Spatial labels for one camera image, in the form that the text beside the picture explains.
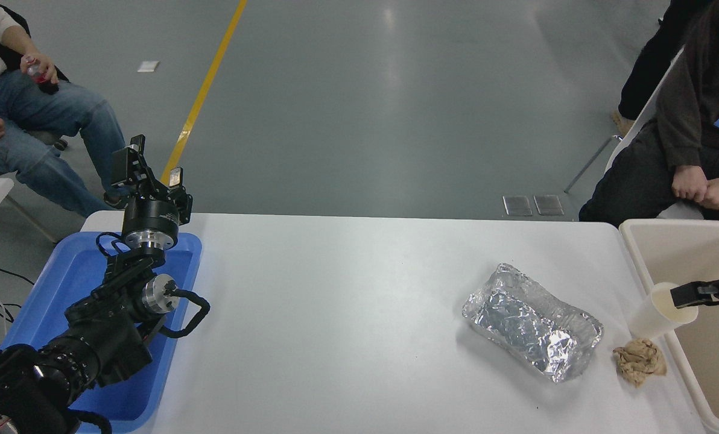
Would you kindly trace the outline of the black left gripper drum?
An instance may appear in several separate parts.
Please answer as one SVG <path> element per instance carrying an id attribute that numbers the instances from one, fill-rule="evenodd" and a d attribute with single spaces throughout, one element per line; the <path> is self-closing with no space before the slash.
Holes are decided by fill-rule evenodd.
<path id="1" fill-rule="evenodd" d="M 122 235 L 143 233 L 150 230 L 177 237 L 180 211 L 174 198 L 162 200 L 142 196 L 130 196 L 124 211 Z"/>

